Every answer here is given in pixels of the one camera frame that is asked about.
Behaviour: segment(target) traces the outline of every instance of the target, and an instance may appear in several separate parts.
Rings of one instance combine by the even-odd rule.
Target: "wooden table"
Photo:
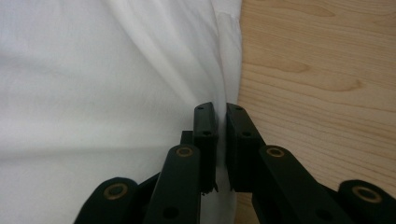
[[[264,140],[332,189],[396,197],[396,2],[244,0],[239,104]],[[235,223],[259,223],[250,194]]]

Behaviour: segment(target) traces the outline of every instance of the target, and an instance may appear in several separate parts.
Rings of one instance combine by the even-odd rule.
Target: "white fabric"
[[[72,223],[103,181],[158,173],[192,111],[219,116],[219,193],[233,223],[225,103],[237,100],[240,0],[0,1],[0,223]]]

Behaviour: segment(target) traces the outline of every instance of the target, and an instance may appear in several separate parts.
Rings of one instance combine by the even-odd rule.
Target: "black metal bracket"
[[[396,200],[360,180],[338,191],[320,185],[285,148],[267,146],[247,111],[227,104],[226,164],[232,189],[252,192],[260,223],[396,223]],[[194,109],[193,131],[184,131],[162,171],[137,185],[113,178],[82,206],[80,223],[199,223],[201,193],[216,185],[218,142],[211,103]]]

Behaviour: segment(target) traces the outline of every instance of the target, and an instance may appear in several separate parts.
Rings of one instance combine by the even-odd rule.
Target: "wooden surface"
[[[332,189],[396,197],[396,2],[244,0],[239,104],[264,140]],[[259,223],[249,194],[235,223]]]

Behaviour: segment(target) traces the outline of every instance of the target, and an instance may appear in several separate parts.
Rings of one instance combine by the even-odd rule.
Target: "light brown tabletop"
[[[396,2],[244,0],[239,102],[321,184],[396,197]],[[259,223],[250,194],[235,223]]]

